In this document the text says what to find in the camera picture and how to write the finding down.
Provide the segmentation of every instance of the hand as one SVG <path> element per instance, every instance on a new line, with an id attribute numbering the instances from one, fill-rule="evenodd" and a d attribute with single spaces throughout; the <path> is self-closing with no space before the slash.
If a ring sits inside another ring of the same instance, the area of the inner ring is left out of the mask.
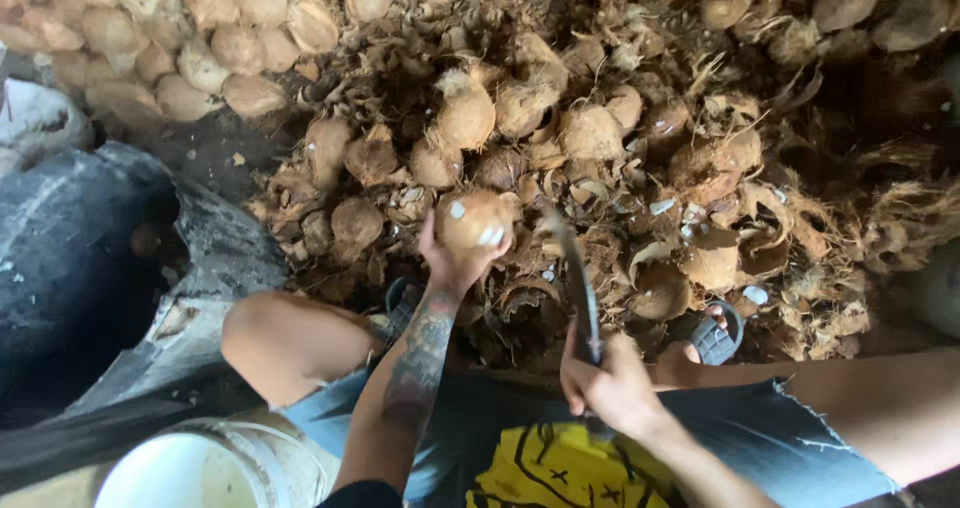
<path id="1" fill-rule="evenodd" d="M 430 265 L 428 285 L 441 286 L 451 293 L 463 297 L 487 270 L 490 262 L 500 258 L 510 250 L 513 238 L 503 240 L 496 249 L 490 252 L 465 259 L 455 258 L 446 247 L 437 244 L 433 232 L 434 220 L 434 211 L 428 210 L 426 217 L 423 219 L 423 231 L 420 232 L 419 237 L 419 252 L 426 258 L 427 264 Z"/>
<path id="2" fill-rule="evenodd" d="M 570 414 L 580 416 L 589 405 L 607 425 L 637 441 L 675 419 L 654 393 L 633 338 L 618 333 L 606 341 L 600 368 L 576 358 L 576 337 L 576 323 L 571 321 L 559 367 Z"/>

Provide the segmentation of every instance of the leg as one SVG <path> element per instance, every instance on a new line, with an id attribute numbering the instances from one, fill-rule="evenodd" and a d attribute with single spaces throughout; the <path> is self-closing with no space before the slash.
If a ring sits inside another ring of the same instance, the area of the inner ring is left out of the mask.
<path id="1" fill-rule="evenodd" d="M 712 367 L 691 361 L 684 344 L 674 343 L 652 373 L 673 388 L 790 377 L 792 395 L 904 486 L 960 465 L 960 352 Z"/>
<path id="2" fill-rule="evenodd" d="M 227 313 L 222 353 L 272 407 L 286 407 L 383 349 L 364 321 L 304 297 L 259 293 Z"/>

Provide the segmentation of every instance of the yellow t-shirt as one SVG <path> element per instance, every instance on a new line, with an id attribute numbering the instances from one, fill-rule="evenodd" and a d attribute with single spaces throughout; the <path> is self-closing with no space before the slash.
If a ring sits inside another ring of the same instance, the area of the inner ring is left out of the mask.
<path id="1" fill-rule="evenodd" d="M 575 423 L 541 423 L 500 436 L 489 470 L 466 493 L 469 508 L 668 508 L 665 466 L 631 441 L 594 440 Z"/>

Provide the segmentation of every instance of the denim shorts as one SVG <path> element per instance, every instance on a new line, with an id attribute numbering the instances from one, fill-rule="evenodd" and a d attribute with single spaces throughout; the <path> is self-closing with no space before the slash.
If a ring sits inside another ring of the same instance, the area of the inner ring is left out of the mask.
<path id="1" fill-rule="evenodd" d="M 354 371 L 282 412 L 342 457 L 369 376 L 366 369 Z M 706 449 L 787 508 L 848 506 L 899 489 L 821 416 L 786 394 L 785 383 L 775 378 L 658 395 Z M 474 477 L 490 467 L 502 430 L 574 419 L 563 400 L 523 394 L 480 376 L 445 376 L 404 497 L 423 506 L 462 506 Z"/>

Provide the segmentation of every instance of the pile of coconut husks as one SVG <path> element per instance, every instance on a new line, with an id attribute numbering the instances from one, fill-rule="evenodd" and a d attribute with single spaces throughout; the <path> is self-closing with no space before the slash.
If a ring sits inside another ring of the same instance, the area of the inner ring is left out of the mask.
<path id="1" fill-rule="evenodd" d="M 50 56 L 66 91 L 130 128 L 214 111 L 268 132 L 299 123 L 248 204 L 291 290 L 375 304 L 396 275 L 423 273 L 434 205 L 454 254 L 512 237 L 458 333 L 475 367 L 533 370 L 571 313 L 553 211 L 577 232 L 601 324 L 647 350 L 724 297 L 748 319 L 741 361 L 856 355 L 877 282 L 960 236 L 944 141 L 956 13 L 955 0 L 0 0 L 0 40 Z"/>

